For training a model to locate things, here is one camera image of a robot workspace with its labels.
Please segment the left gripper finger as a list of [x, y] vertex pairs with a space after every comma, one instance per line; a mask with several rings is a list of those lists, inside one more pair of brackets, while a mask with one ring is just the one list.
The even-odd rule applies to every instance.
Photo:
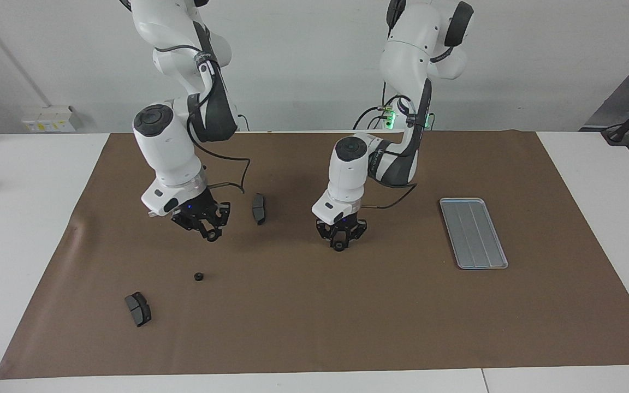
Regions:
[[324, 221], [316, 221], [316, 228], [322, 239], [329, 241], [330, 248], [335, 248], [337, 228], [334, 225], [328, 225]]
[[342, 219], [345, 228], [345, 239], [343, 241], [343, 249], [349, 247], [350, 241], [357, 240], [367, 230], [367, 221], [365, 219]]

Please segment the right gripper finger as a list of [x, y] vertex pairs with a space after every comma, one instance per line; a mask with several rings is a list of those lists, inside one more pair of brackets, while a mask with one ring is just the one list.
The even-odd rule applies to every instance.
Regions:
[[214, 229], [218, 234], [222, 233], [222, 228], [227, 226], [230, 216], [230, 203], [222, 202], [216, 204], [214, 219]]
[[203, 239], [208, 239], [208, 230], [205, 228], [202, 219], [192, 216], [172, 216], [171, 220], [187, 231], [197, 231]]

